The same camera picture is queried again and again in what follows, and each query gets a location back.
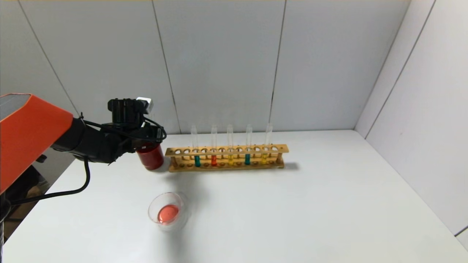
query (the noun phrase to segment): glass test tube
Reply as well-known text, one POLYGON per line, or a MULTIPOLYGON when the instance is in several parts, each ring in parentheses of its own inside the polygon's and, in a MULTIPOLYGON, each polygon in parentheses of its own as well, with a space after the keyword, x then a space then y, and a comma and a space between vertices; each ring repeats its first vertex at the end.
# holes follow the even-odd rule
POLYGON ((228 125, 227 126, 227 143, 228 143, 228 151, 229 151, 229 155, 227 156, 227 163, 229 165, 234 165, 234 157, 232 155, 233 151, 234 151, 234 142, 233 142, 233 133, 234 133, 234 130, 233 130, 233 126, 232 125, 228 125))
MULTIPOLYGON (((193 151, 198 153, 198 134, 197 134, 197 127, 195 125, 192 125, 192 129, 190 130, 191 134, 192 134, 192 147, 193 147, 193 151)), ((200 167, 201 166, 201 163, 200 163, 200 156, 199 155, 195 155, 195 166, 196 167, 200 167)))
MULTIPOLYGON (((263 150, 267 151, 269 150, 269 144, 271 143, 271 134, 273 133, 273 125, 271 123, 268 123, 266 126, 266 131, 265 131, 265 144, 263 145, 263 150)), ((262 154, 262 164, 266 164, 266 158, 268 156, 268 153, 262 154)))
MULTIPOLYGON (((247 151, 252 150, 252 125, 247 125, 246 129, 246 140, 245 140, 245 145, 247 146, 247 151)), ((245 164, 250 165, 250 154, 246 153, 245 154, 245 164)))
MULTIPOLYGON (((216 152, 216 137, 218 135, 218 128, 215 124, 211 126, 211 151, 216 152)), ((211 166, 217 166, 216 154, 211 155, 211 166)))

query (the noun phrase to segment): red container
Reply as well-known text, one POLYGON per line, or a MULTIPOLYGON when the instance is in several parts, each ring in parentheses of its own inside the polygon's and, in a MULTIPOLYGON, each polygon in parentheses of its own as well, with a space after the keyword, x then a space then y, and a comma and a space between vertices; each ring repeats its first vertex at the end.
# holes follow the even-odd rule
POLYGON ((164 163, 160 144, 154 147, 147 147, 145 149, 138 150, 137 153, 141 163, 148 170, 157 169, 164 163))

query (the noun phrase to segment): white tabletop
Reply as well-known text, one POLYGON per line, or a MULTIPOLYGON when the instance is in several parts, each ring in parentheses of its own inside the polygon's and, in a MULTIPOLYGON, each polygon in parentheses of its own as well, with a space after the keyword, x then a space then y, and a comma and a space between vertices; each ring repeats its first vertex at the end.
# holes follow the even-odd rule
MULTIPOLYGON (((235 135, 239 144, 244 135, 235 135)), ((219 134, 218 144, 225 142, 219 134)), ((254 134, 261 144, 263 134, 254 134)), ((200 145, 209 135, 200 135, 200 145)), ((40 201, 4 246, 31 263, 466 263, 468 252, 411 187, 354 131, 276 132, 286 167, 169 173, 136 154, 90 164, 80 194, 40 201), (150 221, 153 198, 181 191, 191 216, 179 233, 150 221)), ((190 146, 171 135, 165 147, 190 146)), ((80 187, 74 161, 49 192, 80 187)))

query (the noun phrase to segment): orange robot arm segment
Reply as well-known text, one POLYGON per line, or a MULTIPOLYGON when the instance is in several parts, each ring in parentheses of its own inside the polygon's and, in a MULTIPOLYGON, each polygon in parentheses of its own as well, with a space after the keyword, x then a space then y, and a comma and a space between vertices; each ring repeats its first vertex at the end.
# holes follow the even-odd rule
POLYGON ((32 94, 0 97, 0 194, 71 126, 73 115, 32 94))

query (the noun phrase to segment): test tube rack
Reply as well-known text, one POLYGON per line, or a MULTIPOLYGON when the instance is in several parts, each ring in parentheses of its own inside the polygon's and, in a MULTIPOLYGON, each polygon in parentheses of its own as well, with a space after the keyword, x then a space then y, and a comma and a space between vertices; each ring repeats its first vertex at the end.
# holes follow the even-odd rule
POLYGON ((283 153, 288 153, 286 144, 270 144, 263 150, 264 145, 234 146, 229 152, 228 146, 219 146, 214 151, 209 147, 199 147, 194 151, 192 147, 168 148, 166 156, 171 158, 169 172, 185 171, 218 171, 218 170, 251 170, 251 169, 276 169, 284 168, 283 153), (250 154, 250 164, 245 164, 245 155, 250 154), (262 155, 266 154, 266 163, 262 155), (212 166, 211 156, 216 155, 217 165, 212 166), (233 156, 233 165, 228 164, 228 155, 233 156), (200 157, 200 167, 196 167, 194 157, 200 157))

